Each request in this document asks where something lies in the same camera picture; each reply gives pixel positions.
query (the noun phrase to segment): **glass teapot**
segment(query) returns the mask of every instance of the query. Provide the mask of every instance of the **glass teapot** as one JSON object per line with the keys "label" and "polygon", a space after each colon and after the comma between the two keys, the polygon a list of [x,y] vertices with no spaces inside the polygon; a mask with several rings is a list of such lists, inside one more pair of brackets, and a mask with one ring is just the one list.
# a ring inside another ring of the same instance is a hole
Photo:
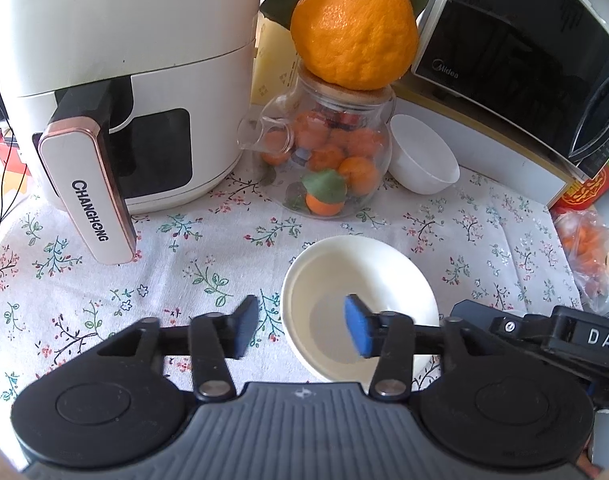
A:
{"label": "glass teapot", "polygon": [[300,63],[296,84],[240,123],[238,144],[256,152],[274,202],[313,218],[354,215],[389,167],[394,105],[390,86],[347,90]]}

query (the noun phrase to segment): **table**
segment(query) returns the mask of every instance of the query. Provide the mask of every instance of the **table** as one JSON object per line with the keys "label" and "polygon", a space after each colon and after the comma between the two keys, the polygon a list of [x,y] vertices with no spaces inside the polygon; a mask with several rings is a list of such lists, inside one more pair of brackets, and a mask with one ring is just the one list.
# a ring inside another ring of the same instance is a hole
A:
{"label": "table", "polygon": [[[268,200],[248,159],[207,196],[168,211],[132,217],[132,263],[92,259],[66,213],[31,195],[0,244],[0,446],[24,464],[9,422],[31,381],[145,316],[165,326],[230,312],[260,298],[260,320],[246,356],[230,362],[246,381],[314,381],[291,352],[280,319],[284,274],[305,248],[326,237],[378,238],[406,254],[433,288],[441,316],[473,299],[514,314],[579,307],[571,270],[542,204],[462,168],[434,196],[413,194],[386,176],[373,202],[341,221],[303,218]],[[165,373],[190,389],[188,358],[166,359]],[[431,359],[415,379],[437,376]]]}

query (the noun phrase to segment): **wooden lid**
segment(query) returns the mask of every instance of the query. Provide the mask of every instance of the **wooden lid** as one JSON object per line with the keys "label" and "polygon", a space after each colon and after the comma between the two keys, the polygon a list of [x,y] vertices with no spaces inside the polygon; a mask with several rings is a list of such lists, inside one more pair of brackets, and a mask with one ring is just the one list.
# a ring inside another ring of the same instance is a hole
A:
{"label": "wooden lid", "polygon": [[327,83],[310,72],[302,61],[298,65],[298,75],[302,82],[312,90],[334,101],[352,105],[376,106],[389,101],[393,95],[391,85],[377,90],[349,90],[340,85]]}

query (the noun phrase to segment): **air fryer handle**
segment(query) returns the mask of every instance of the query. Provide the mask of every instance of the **air fryer handle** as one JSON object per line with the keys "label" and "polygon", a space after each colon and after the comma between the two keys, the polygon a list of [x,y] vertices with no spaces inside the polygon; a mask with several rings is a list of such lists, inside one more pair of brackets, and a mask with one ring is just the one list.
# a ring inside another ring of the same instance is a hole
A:
{"label": "air fryer handle", "polygon": [[110,82],[69,88],[40,137],[44,168],[87,247],[102,264],[124,264],[136,234],[108,161],[104,139]]}
{"label": "air fryer handle", "polygon": [[609,92],[609,77],[600,85],[597,91],[591,96],[591,99],[588,102],[587,108],[582,114],[582,118],[575,130],[575,134],[573,136],[573,143],[571,144],[571,149],[569,150],[569,156],[567,157],[571,162],[576,163],[581,161],[583,158],[591,155],[596,149],[598,149],[601,145],[602,140],[606,140],[609,138],[609,122],[600,130],[600,132],[589,142],[580,146],[578,149],[575,148],[577,144],[577,140],[579,138],[582,129],[587,122],[587,119],[594,112],[597,106],[602,102],[602,96],[605,92]]}

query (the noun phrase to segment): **black wire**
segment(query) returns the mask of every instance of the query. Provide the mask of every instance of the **black wire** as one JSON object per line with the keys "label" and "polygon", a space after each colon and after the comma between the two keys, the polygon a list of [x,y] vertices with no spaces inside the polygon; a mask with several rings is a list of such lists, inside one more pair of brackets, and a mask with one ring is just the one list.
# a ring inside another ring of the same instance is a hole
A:
{"label": "black wire", "polygon": [[25,170],[24,170],[24,173],[22,173],[22,179],[20,180],[20,184],[18,186],[18,189],[16,190],[16,193],[15,193],[15,195],[13,197],[13,200],[11,200],[11,203],[9,204],[8,208],[6,210],[4,210],[4,196],[3,196],[3,193],[4,193],[4,175],[7,173],[7,165],[9,164],[9,159],[11,158],[11,149],[12,149],[13,143],[15,142],[16,134],[14,133],[13,128],[11,127],[11,123],[9,123],[9,118],[7,117],[6,112],[2,109],[1,106],[0,106],[0,113],[4,117],[4,120],[7,123],[7,127],[11,131],[11,143],[9,145],[9,151],[7,153],[7,159],[4,161],[4,168],[2,169],[2,178],[0,180],[0,226],[1,226],[2,221],[6,218],[6,216],[9,213],[9,211],[11,211],[11,207],[15,203],[15,201],[16,201],[16,199],[18,197],[18,194],[20,193],[20,189],[22,188],[22,183],[24,182],[25,176],[27,174],[27,165],[25,164]]}

